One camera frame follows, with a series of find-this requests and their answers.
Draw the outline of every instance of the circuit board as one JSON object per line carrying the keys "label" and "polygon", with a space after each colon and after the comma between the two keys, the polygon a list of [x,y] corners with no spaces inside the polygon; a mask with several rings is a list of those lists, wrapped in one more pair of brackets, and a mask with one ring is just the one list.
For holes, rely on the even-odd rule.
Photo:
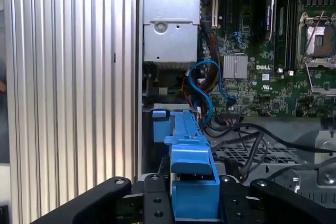
{"label": "circuit board", "polygon": [[[241,33],[240,42],[220,28],[213,29],[218,37],[221,57],[237,54],[248,57],[247,78],[224,79],[223,81],[226,91],[237,98],[236,104],[227,104],[220,95],[218,87],[211,92],[216,112],[220,114],[239,113],[247,105],[255,104],[257,109],[247,110],[247,115],[255,116],[267,111],[268,115],[271,116],[301,117],[307,115],[313,117],[324,113],[318,110],[319,107],[333,109],[336,94],[329,91],[336,88],[336,70],[324,66],[308,69],[308,65],[304,64],[303,58],[308,58],[306,57],[305,46],[309,45],[310,41],[307,41],[307,31],[302,30],[301,32],[299,22],[303,15],[314,17],[315,25],[319,16],[329,17],[330,22],[330,19],[336,13],[336,0],[296,0],[293,3],[295,7],[291,11],[286,10],[285,6],[285,14],[280,5],[280,0],[276,1],[274,28],[270,41],[255,42],[253,38],[253,0],[238,1],[240,13],[237,22],[239,22],[239,32]],[[232,1],[229,5],[235,8]],[[234,23],[234,18],[236,17],[232,17],[232,12],[229,12],[227,26]],[[289,35],[286,34],[285,36],[283,31],[286,22],[292,22],[292,30],[287,31],[287,33],[293,32],[296,33],[296,36],[302,37],[301,40],[298,40],[299,42],[294,41],[295,45],[288,45],[291,43],[288,38]],[[332,27],[331,35],[327,38],[326,32],[321,40],[325,40],[324,43],[328,44],[328,50],[331,50],[332,56],[334,56],[336,37],[333,31],[334,26]],[[203,50],[204,54],[207,55],[206,47]],[[295,71],[282,70],[282,68],[291,69],[290,67],[294,67]]]}

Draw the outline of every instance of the cpu socket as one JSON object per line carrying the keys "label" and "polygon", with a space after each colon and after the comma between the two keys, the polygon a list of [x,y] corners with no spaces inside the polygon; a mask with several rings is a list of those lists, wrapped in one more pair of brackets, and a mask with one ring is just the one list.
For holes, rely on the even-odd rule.
{"label": "cpu socket", "polygon": [[335,96],[335,88],[317,87],[312,82],[311,69],[324,67],[336,69],[336,14],[309,17],[303,13],[298,28],[297,59],[301,69],[305,68],[311,91]]}

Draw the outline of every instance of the metal side panel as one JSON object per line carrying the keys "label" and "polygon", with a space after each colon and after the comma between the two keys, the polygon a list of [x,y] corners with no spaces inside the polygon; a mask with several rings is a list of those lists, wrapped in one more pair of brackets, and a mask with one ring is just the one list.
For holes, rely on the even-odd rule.
{"label": "metal side panel", "polygon": [[137,0],[5,0],[13,223],[137,173]]}

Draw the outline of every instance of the green circuit board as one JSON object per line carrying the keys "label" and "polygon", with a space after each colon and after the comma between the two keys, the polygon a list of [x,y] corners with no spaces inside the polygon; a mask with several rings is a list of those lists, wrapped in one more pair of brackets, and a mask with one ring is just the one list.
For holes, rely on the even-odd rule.
{"label": "green circuit board", "polygon": [[[303,14],[308,17],[318,18],[322,12],[323,17],[333,17],[336,13],[336,0],[298,0],[297,12],[292,17],[295,29],[299,29],[299,21]],[[211,92],[216,112],[223,113],[239,113],[249,104],[255,104],[256,109],[246,111],[248,116],[260,115],[262,111],[268,111],[271,116],[319,116],[323,111],[319,111],[319,107],[333,109],[335,104],[334,95],[325,95],[320,92],[313,92],[312,85],[315,89],[332,90],[336,89],[336,70],[325,68],[323,66],[317,68],[306,69],[306,65],[302,64],[300,58],[295,57],[295,74],[293,76],[287,73],[277,72],[277,66],[281,66],[283,62],[281,55],[283,49],[287,48],[287,41],[284,35],[279,35],[281,26],[288,20],[282,17],[281,10],[275,9],[275,23],[273,29],[272,40],[266,43],[256,43],[252,38],[251,23],[253,22],[253,10],[251,5],[241,5],[240,31],[244,46],[240,46],[236,40],[230,38],[227,34],[223,34],[220,29],[213,31],[220,42],[219,51],[221,57],[225,55],[244,54],[248,56],[248,75],[246,79],[225,79],[223,81],[225,90],[237,98],[237,103],[228,105],[222,98],[216,87]],[[324,39],[324,43],[330,43],[335,53],[336,33],[334,26],[330,33],[332,34],[329,41]],[[302,30],[297,36],[302,39],[296,45],[298,53],[296,55],[305,55],[305,46],[307,43],[306,31]]]}

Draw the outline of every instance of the metal grille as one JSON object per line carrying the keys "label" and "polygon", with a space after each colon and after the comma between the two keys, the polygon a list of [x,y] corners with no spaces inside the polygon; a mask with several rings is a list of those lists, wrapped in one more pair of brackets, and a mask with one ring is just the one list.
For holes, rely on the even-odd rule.
{"label": "metal grille", "polygon": [[[230,158],[237,162],[245,163],[252,145],[245,145],[246,149],[242,145],[230,146],[220,148],[216,152],[218,158]],[[264,163],[277,163],[277,164],[296,164],[296,156],[294,154],[295,149],[291,148],[268,148],[267,156],[264,159]],[[255,160],[259,160],[265,152],[264,148],[259,148]]]}

